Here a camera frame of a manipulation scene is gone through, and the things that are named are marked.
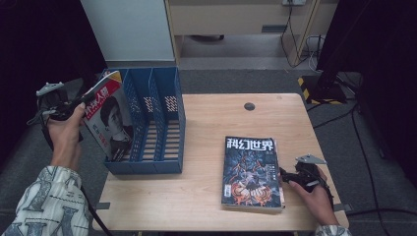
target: wooden table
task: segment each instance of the wooden table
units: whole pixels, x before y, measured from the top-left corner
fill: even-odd
[[[294,172],[295,157],[324,158],[298,94],[184,94],[187,117],[182,174],[108,174],[97,211],[110,230],[129,231],[301,231],[317,222],[298,195],[283,183],[286,209],[278,214],[227,210],[221,204],[224,137],[273,137],[279,165]],[[248,111],[245,103],[255,104]],[[326,166],[334,203],[340,199]],[[336,216],[348,226],[344,211]],[[93,227],[100,229],[94,222]]]

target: gray floor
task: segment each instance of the gray floor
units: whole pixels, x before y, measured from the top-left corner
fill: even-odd
[[[179,65],[183,93],[225,92],[296,92],[301,94],[297,79],[303,75],[315,75],[309,60],[297,68],[288,66],[277,35],[226,36],[224,40],[187,37]],[[355,80],[356,74],[348,74]],[[78,81],[67,84],[77,87]],[[345,90],[348,97],[353,97]],[[313,126],[348,112],[355,101],[343,105],[322,105],[311,111]],[[313,105],[306,104],[306,109]],[[394,160],[380,158],[379,148],[366,121],[354,113],[364,150],[370,163],[380,207],[417,211],[417,190]],[[369,172],[365,157],[355,135],[351,116],[315,129],[337,191],[345,204],[354,211],[375,208]],[[80,174],[90,201],[99,201],[107,170],[102,165],[103,152],[86,129],[82,129],[83,158]],[[17,144],[8,168],[0,176],[0,231],[13,220],[13,210],[25,187],[40,169],[48,164],[51,151],[37,126],[29,127]],[[417,217],[410,214],[384,212],[383,220],[390,235],[415,235]],[[349,217],[353,235],[384,235],[375,213]],[[90,230],[90,235],[103,235]],[[132,235],[131,232],[115,232],[115,235]]]

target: chinese characters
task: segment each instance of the chinese characters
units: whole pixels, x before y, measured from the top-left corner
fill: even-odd
[[[105,84],[104,87],[100,88],[95,93],[95,100],[93,100],[91,103],[87,105],[86,108],[86,117],[89,120],[97,110],[101,108],[101,105],[103,104],[104,100],[111,96],[112,93],[120,88],[120,83],[116,81],[109,81],[107,84]]]
[[[236,138],[227,139],[228,148],[249,150],[273,150],[272,140],[241,140]]]

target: cover illustration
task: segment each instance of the cover illustration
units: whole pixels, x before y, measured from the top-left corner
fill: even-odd
[[[119,71],[105,73],[93,88],[84,121],[109,161],[127,161],[134,140],[132,121]]]
[[[281,210],[274,140],[226,137],[225,144],[221,203]]]

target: white cabinet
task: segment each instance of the white cabinet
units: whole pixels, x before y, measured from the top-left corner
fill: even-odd
[[[175,61],[164,0],[81,0],[107,62]]]

